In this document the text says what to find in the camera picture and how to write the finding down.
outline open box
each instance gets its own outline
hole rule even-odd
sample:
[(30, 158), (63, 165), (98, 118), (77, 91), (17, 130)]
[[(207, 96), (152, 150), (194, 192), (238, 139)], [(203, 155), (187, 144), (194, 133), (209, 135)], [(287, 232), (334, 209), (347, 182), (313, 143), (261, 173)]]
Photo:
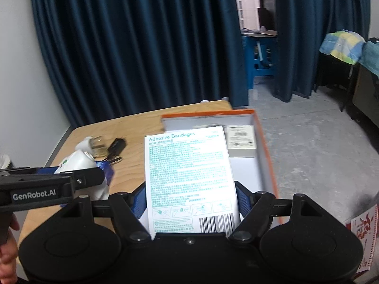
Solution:
[[(256, 157), (230, 157), (234, 180), (251, 192), (267, 191), (278, 197), (270, 154), (262, 127), (254, 110), (211, 111), (165, 114), (162, 116), (165, 131), (190, 130), (205, 124), (222, 126), (254, 126), (257, 143)], [(278, 225), (274, 218), (273, 225)]]

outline wooden table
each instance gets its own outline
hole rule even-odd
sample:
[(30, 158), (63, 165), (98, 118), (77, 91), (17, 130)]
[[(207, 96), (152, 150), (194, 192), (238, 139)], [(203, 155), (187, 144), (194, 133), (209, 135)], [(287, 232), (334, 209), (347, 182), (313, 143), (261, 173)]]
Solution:
[[(86, 136), (96, 137), (101, 135), (108, 144), (112, 143), (115, 138), (125, 138), (127, 145), (121, 153), (122, 161), (113, 166), (115, 174), (111, 182), (110, 193), (119, 191), (132, 192), (145, 181), (144, 137), (145, 135), (164, 132), (161, 123), (163, 114), (229, 110), (232, 110), (230, 103), (219, 100), (145, 112), (79, 127), (67, 138), (56, 155), (52, 166), (57, 166), (64, 157), (73, 153), (76, 144)], [(18, 242), (20, 243), (31, 231), (59, 209), (59, 206), (50, 206), (29, 210)], [(112, 228), (109, 219), (96, 219), (96, 223)]]

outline black circular disc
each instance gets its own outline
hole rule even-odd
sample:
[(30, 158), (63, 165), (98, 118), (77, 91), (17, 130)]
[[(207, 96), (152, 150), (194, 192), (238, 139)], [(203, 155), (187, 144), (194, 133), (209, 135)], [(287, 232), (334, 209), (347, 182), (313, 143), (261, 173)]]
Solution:
[(269, 266), (287, 278), (312, 283), (349, 279), (361, 263), (359, 240), (347, 229), (324, 231), (318, 226), (274, 227), (259, 250)]
[(25, 272), (47, 282), (90, 279), (109, 268), (121, 252), (118, 236), (95, 223), (61, 219), (54, 229), (42, 226), (20, 245)]

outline blue stool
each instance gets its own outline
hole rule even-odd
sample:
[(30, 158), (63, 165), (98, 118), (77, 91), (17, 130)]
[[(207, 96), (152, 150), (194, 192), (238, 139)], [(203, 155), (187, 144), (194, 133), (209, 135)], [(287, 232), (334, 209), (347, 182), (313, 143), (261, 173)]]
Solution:
[(257, 75), (276, 75), (277, 39), (276, 37), (243, 36), (248, 89), (253, 88)]

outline curtain fold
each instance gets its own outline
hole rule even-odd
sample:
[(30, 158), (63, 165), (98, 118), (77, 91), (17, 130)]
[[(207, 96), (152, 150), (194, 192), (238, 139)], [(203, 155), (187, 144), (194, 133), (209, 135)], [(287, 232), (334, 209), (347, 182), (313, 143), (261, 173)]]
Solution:
[(274, 95), (286, 102), (292, 93), (309, 97), (325, 35), (345, 29), (367, 39), (370, 0), (275, 0), (275, 4), (279, 62)]
[(235, 0), (32, 0), (73, 127), (203, 99), (248, 104)]

